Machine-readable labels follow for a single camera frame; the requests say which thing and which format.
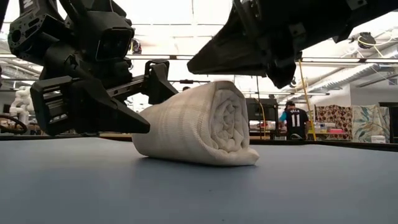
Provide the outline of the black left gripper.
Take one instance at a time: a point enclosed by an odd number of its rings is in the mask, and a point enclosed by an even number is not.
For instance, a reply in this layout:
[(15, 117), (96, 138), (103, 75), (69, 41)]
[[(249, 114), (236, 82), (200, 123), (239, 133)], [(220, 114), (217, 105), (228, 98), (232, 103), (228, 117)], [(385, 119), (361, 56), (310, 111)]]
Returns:
[(40, 128), (55, 136), (69, 130), (148, 133), (150, 124), (108, 93), (132, 81), (127, 54), (97, 61), (100, 15), (62, 19), (26, 14), (9, 27), (8, 44), (17, 58), (42, 66), (30, 95)]

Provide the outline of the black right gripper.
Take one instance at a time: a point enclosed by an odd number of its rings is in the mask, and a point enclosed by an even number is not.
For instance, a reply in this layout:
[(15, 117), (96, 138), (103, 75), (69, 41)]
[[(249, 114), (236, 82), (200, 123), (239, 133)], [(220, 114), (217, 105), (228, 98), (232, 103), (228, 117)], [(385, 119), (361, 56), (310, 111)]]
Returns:
[(197, 75), (259, 75), (277, 88), (293, 79), (303, 49), (347, 27), (347, 0), (233, 0), (226, 24), (187, 63)]

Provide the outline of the white checked towel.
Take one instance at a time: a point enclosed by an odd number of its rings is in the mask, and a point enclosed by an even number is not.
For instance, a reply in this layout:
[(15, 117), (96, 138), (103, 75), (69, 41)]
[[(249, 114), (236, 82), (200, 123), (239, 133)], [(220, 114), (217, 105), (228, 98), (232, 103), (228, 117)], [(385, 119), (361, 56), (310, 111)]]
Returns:
[(233, 82), (185, 90), (140, 114), (150, 131), (132, 141), (144, 156), (213, 166), (252, 166), (259, 159), (249, 146), (245, 97)]

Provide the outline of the person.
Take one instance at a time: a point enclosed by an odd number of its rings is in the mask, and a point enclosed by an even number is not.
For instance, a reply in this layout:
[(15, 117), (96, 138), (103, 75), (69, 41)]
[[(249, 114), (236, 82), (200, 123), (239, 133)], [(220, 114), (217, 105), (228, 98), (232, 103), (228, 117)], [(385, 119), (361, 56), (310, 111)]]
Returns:
[(287, 140), (306, 140), (309, 129), (309, 118), (306, 111), (297, 108), (293, 101), (285, 104), (285, 110), (279, 118), (279, 125), (286, 124)]

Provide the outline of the brown floral fabric panel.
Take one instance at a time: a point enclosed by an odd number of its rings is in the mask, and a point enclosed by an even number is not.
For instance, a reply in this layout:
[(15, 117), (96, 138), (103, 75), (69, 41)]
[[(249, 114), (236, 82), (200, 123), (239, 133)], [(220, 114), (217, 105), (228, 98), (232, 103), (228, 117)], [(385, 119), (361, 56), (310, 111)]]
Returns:
[(326, 134), (326, 141), (351, 141), (352, 140), (352, 108), (347, 106), (328, 105), (315, 107), (315, 121), (319, 123), (334, 124), (334, 129), (342, 129), (343, 134)]

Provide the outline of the green leaf fabric panel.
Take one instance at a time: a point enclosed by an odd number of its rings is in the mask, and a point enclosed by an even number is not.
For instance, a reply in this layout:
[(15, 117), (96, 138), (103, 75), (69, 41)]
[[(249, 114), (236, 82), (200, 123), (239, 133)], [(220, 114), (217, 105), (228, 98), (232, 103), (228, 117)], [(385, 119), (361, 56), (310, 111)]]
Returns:
[(371, 142), (371, 136), (381, 135), (389, 142), (389, 111), (379, 105), (352, 106), (352, 141)]

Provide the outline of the black cabinet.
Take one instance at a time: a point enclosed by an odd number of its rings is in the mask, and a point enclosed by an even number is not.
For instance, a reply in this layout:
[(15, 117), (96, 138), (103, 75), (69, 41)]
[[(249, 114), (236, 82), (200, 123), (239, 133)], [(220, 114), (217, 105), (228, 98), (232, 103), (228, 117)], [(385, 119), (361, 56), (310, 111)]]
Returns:
[(379, 102), (379, 105), (386, 107), (389, 111), (389, 142), (398, 144), (398, 102)]

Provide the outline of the black rig frame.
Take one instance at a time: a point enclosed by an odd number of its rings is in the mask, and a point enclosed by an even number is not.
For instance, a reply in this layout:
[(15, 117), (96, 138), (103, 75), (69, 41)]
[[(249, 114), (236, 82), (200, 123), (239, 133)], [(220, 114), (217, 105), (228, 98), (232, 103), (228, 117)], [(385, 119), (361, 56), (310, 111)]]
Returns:
[(189, 80), (189, 79), (184, 79), (184, 80), (169, 80), (170, 83), (179, 83), (179, 84), (187, 84), (191, 85), (194, 83), (210, 83), (210, 81), (206, 80)]

